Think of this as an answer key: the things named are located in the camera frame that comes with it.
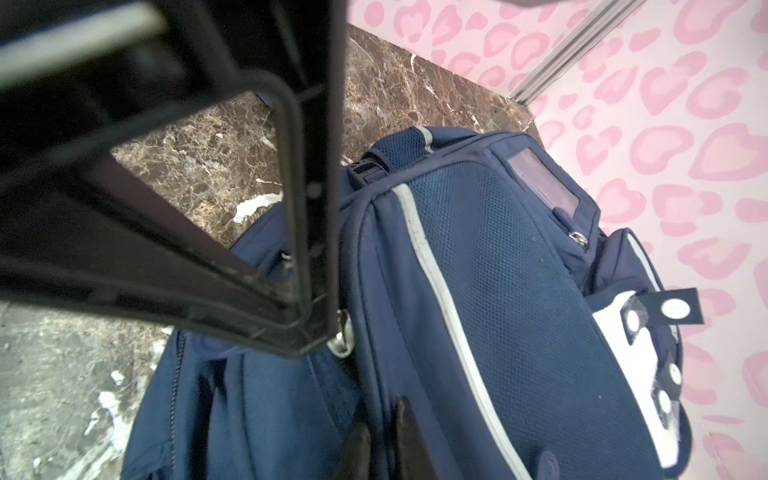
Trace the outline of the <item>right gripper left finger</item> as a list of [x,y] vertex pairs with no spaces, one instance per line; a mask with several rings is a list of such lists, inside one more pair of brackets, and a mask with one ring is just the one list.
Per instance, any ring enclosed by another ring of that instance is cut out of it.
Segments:
[[368,426],[364,422],[354,423],[344,440],[332,479],[369,480],[371,448],[372,437]]

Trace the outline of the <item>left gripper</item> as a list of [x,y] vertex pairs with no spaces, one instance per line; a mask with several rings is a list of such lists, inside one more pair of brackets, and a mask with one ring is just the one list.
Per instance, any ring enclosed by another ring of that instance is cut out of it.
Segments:
[[1,152],[84,156],[248,91],[218,1],[5,1]]

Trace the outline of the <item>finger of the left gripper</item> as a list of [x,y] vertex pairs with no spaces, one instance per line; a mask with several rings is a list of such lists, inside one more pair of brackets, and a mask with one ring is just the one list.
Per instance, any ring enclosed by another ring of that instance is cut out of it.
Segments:
[[302,356],[338,330],[338,200],[346,4],[246,1],[239,9],[244,87],[273,102],[289,267],[270,281],[239,343]]
[[1,189],[1,296],[217,336],[300,320],[258,273],[113,159]]

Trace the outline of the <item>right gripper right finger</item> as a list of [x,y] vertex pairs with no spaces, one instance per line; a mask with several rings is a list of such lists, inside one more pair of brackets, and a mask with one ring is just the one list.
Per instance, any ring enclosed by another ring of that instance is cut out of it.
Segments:
[[405,397],[399,397],[396,401],[394,440],[397,479],[437,479],[437,474],[432,465],[417,419],[410,402]]

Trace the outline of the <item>navy blue student backpack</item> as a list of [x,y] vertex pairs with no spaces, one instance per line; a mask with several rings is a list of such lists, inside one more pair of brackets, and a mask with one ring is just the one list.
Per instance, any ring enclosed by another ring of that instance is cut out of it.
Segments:
[[411,127],[342,177],[341,331],[299,359],[170,336],[125,479],[332,479],[352,425],[397,479],[411,404],[437,479],[675,479],[692,434],[679,328],[629,229],[523,133]]

